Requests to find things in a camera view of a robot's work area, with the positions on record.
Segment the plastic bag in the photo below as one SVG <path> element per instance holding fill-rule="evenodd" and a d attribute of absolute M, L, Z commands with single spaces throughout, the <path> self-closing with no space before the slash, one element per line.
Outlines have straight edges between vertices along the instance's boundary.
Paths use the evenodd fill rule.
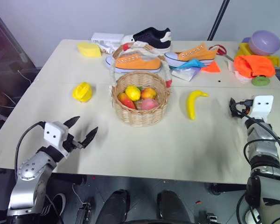
<path fill-rule="evenodd" d="M 172 75 L 181 78 L 186 81 L 191 81 L 191 79 L 200 71 L 201 68 L 190 67 L 190 68 L 176 68 L 173 69 Z"/>

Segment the purple bowl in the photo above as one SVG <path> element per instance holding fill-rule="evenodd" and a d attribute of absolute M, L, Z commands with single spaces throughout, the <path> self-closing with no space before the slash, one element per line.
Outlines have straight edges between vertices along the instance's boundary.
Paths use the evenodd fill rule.
<path fill-rule="evenodd" d="M 259 30 L 250 38 L 249 48 L 257 55 L 271 55 L 280 49 L 280 40 L 269 31 Z"/>

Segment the wicker basket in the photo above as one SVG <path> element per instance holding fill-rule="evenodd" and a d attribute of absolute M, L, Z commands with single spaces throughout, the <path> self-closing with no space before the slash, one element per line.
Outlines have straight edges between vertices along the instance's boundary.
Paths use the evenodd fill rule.
<path fill-rule="evenodd" d="M 165 66 L 166 71 L 166 80 L 165 82 L 161 79 L 157 74 L 147 72 L 147 71 L 134 71 L 127 73 L 120 77 L 118 81 L 115 81 L 115 61 L 123 52 L 128 48 L 131 49 L 141 49 L 141 52 L 145 55 L 155 55 L 158 56 L 162 64 Z M 162 117 L 164 116 L 168 97 L 170 94 L 170 84 L 171 84 L 171 74 L 169 72 L 169 66 L 164 58 L 154 47 L 142 43 L 142 42 L 135 42 L 135 43 L 128 43 L 125 45 L 120 46 L 114 54 L 113 54 L 114 62 L 110 67 L 111 72 L 111 83 L 112 83 L 112 102 L 113 106 L 115 107 L 115 111 L 119 118 L 124 122 L 132 125 L 132 126 L 149 126 L 159 122 Z M 158 102 L 159 106 L 153 108 L 151 110 L 135 110 L 131 109 L 127 106 L 124 106 L 117 98 L 118 94 L 125 91 L 128 85 L 135 85 L 135 86 L 142 86 L 143 88 L 152 87 L 157 92 L 156 101 Z M 137 108 L 140 109 L 141 107 L 141 100 L 135 102 Z"/>

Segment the black sneaker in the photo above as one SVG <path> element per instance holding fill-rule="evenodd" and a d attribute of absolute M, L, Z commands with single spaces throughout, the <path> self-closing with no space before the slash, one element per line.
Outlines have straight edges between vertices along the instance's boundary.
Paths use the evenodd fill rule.
<path fill-rule="evenodd" d="M 157 30 L 150 27 L 137 34 L 124 36 L 121 40 L 121 44 L 135 41 L 146 42 L 165 54 L 170 51 L 171 31 L 169 28 L 166 28 L 165 30 Z"/>
<path fill-rule="evenodd" d="M 59 193 L 54 196 L 52 202 L 54 203 L 57 212 L 61 215 L 64 211 L 65 207 L 65 195 Z M 58 216 L 52 206 L 52 204 L 46 199 L 45 206 L 42 209 L 41 217 L 40 217 L 40 224 L 56 224 L 58 223 L 59 219 Z"/>

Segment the cable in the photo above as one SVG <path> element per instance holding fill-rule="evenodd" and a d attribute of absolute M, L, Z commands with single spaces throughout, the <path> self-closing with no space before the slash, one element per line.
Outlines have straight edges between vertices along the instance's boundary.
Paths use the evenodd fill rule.
<path fill-rule="evenodd" d="M 75 189 L 74 189 L 74 184 L 72 184 L 71 188 L 73 189 L 73 192 L 75 193 L 75 195 L 79 198 L 79 201 L 81 202 L 81 204 L 87 204 L 85 202 L 82 202 L 80 196 L 76 193 Z"/>
<path fill-rule="evenodd" d="M 15 176 L 15 181 L 18 180 L 18 175 L 17 175 L 17 171 L 18 171 L 18 157 L 19 157 L 19 150 L 20 150 L 20 145 L 23 141 L 23 138 L 25 137 L 25 135 L 34 127 L 38 126 L 38 125 L 42 125 L 43 121 L 39 121 L 37 123 L 35 123 L 34 125 L 32 125 L 30 128 L 28 128 L 20 137 L 20 140 L 17 144 L 17 148 L 15 149 L 15 155 L 14 155 L 14 176 Z"/>
<path fill-rule="evenodd" d="M 57 211 L 57 209 L 56 209 L 56 206 L 54 205 L 54 203 L 51 201 L 51 199 L 49 198 L 49 196 L 48 196 L 47 194 L 46 194 L 46 198 L 48 199 L 48 201 L 49 201 L 50 204 L 52 205 L 52 207 L 53 207 L 53 209 L 54 209 L 56 215 L 58 216 L 58 219 L 59 219 L 60 224 L 64 224 L 64 222 L 63 222 L 63 220 L 62 220 L 60 214 L 58 213 L 58 211 Z"/>
<path fill-rule="evenodd" d="M 239 223 L 239 224 L 242 224 L 241 219 L 240 219 L 240 217 L 239 217 L 239 206 L 241 205 L 242 200 L 243 200 L 245 194 L 246 194 L 246 192 L 239 198 L 238 204 L 237 204 L 236 214 L 237 214 L 237 220 L 238 220 L 238 223 Z"/>
<path fill-rule="evenodd" d="M 256 119 L 254 119 L 254 118 L 252 118 L 252 117 L 250 117 L 250 116 L 244 114 L 243 112 L 239 111 L 239 110 L 237 109 L 237 105 L 243 105 L 243 103 L 242 103 L 242 102 L 238 102 L 238 103 L 233 104 L 232 106 L 233 106 L 233 108 L 235 109 L 235 111 L 237 111 L 238 113 L 242 114 L 244 117 L 246 117 L 246 118 L 252 120 L 252 121 L 255 122 L 256 124 L 258 124 L 259 126 L 261 126 L 262 128 L 264 128 L 267 132 L 269 132 L 269 133 L 277 140 L 276 142 L 278 142 L 278 144 L 279 144 L 279 146 L 280 146 L 280 140 L 279 140 L 280 138 L 279 138 L 277 135 L 275 135 L 274 132 L 272 132 L 270 129 L 268 129 L 267 127 L 265 127 L 264 125 L 262 125 L 262 124 L 261 124 L 260 122 L 258 122 Z"/>
<path fill-rule="evenodd" d="M 4 107 L 4 108 L 12 108 L 12 109 L 14 109 L 14 108 L 15 108 L 14 106 L 3 106 L 3 105 L 0 105 L 0 107 Z"/>
<path fill-rule="evenodd" d="M 11 102 L 13 102 L 14 105 L 17 105 L 6 93 L 2 92 L 3 95 L 5 95 Z"/>
<path fill-rule="evenodd" d="M 250 164 L 250 161 L 249 161 L 249 159 L 248 159 L 248 157 L 247 157 L 246 150 L 247 150 L 248 145 L 250 145 L 251 143 L 256 142 L 256 141 L 280 142 L 280 140 L 274 140 L 274 139 L 254 139 L 254 140 L 251 140 L 251 141 L 247 142 L 247 143 L 245 144 L 245 146 L 244 146 L 244 157 L 245 157 L 245 159 L 247 160 L 247 162 L 248 162 L 249 164 Z"/>
<path fill-rule="evenodd" d="M 253 209 L 252 209 L 252 207 L 251 207 L 251 206 L 249 206 L 249 209 L 250 209 L 250 212 L 251 212 L 252 218 L 254 219 L 254 222 L 255 222 L 256 224 L 260 224 L 260 223 L 261 223 L 261 221 L 260 221 L 260 220 L 259 220 L 259 221 L 257 221 L 257 219 L 256 219 L 256 217 L 255 217 L 255 215 L 254 215 L 254 212 L 253 212 Z"/>
<path fill-rule="evenodd" d="M 30 83 L 30 85 L 32 84 L 31 80 L 28 79 L 26 76 L 24 76 L 19 70 L 18 70 L 18 73 L 26 80 L 28 80 L 28 82 Z"/>

